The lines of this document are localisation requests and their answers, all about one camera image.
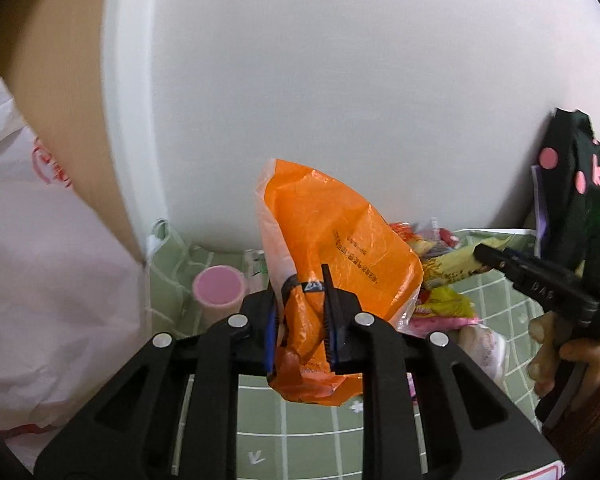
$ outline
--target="silver screw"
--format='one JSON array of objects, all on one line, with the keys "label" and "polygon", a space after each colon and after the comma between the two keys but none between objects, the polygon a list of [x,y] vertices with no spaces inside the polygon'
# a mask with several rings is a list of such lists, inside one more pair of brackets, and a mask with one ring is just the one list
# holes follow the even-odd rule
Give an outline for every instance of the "silver screw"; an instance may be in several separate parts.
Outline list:
[{"label": "silver screw", "polygon": [[171,334],[167,334],[166,332],[156,334],[152,339],[152,343],[156,348],[167,348],[167,346],[171,344],[171,341],[173,341],[173,337],[171,337]]},{"label": "silver screw", "polygon": [[356,323],[362,326],[373,325],[374,321],[376,320],[376,318],[374,318],[374,316],[368,312],[359,312],[353,319],[356,321]]},{"label": "silver screw", "polygon": [[249,322],[249,318],[244,314],[233,314],[228,320],[227,323],[229,326],[234,328],[242,328],[243,326],[247,326]]},{"label": "silver screw", "polygon": [[449,336],[443,332],[434,332],[429,336],[429,340],[440,348],[445,347],[449,344]]}]

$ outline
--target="finger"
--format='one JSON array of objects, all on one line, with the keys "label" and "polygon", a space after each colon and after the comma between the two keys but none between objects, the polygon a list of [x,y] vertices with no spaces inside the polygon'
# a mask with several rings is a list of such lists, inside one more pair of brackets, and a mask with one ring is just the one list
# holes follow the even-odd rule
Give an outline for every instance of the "finger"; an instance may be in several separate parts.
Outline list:
[{"label": "finger", "polygon": [[571,401],[571,409],[578,410],[600,387],[600,340],[576,339],[560,348],[560,357],[565,361],[584,362],[589,366],[578,393]]},{"label": "finger", "polygon": [[555,313],[547,312],[540,317],[532,319],[529,323],[529,335],[534,341],[543,344],[553,344],[555,327]]},{"label": "finger", "polygon": [[539,383],[553,381],[558,368],[558,352],[551,344],[543,344],[526,369],[529,377]]},{"label": "finger", "polygon": [[548,381],[546,383],[536,383],[534,385],[534,393],[538,397],[544,397],[546,394],[548,394],[551,390],[554,389],[554,386],[555,386],[554,380]]}]

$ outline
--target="white wall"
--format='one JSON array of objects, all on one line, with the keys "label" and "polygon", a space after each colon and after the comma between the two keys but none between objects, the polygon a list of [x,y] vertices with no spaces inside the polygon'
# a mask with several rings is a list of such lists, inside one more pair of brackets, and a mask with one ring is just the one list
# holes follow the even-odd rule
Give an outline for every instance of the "white wall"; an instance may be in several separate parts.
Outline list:
[{"label": "white wall", "polygon": [[596,0],[151,4],[161,198],[213,248],[259,245],[251,190],[270,156],[339,178],[389,221],[512,226],[554,107],[590,114],[600,138]]}]

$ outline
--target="brown sleeve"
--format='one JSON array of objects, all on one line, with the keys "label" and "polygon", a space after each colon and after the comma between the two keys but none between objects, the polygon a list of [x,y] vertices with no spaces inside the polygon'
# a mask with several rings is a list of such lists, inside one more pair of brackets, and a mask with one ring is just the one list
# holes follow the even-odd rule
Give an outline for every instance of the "brown sleeve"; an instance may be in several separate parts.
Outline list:
[{"label": "brown sleeve", "polygon": [[569,468],[587,449],[599,430],[600,387],[585,406],[565,416],[558,426],[543,433]]}]

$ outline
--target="brown wall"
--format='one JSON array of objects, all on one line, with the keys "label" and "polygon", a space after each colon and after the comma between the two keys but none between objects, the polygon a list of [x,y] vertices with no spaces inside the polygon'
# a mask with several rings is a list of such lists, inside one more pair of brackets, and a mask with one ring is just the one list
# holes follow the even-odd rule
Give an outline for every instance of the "brown wall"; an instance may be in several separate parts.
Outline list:
[{"label": "brown wall", "polygon": [[0,75],[80,196],[136,257],[107,142],[103,0],[0,0]]}]

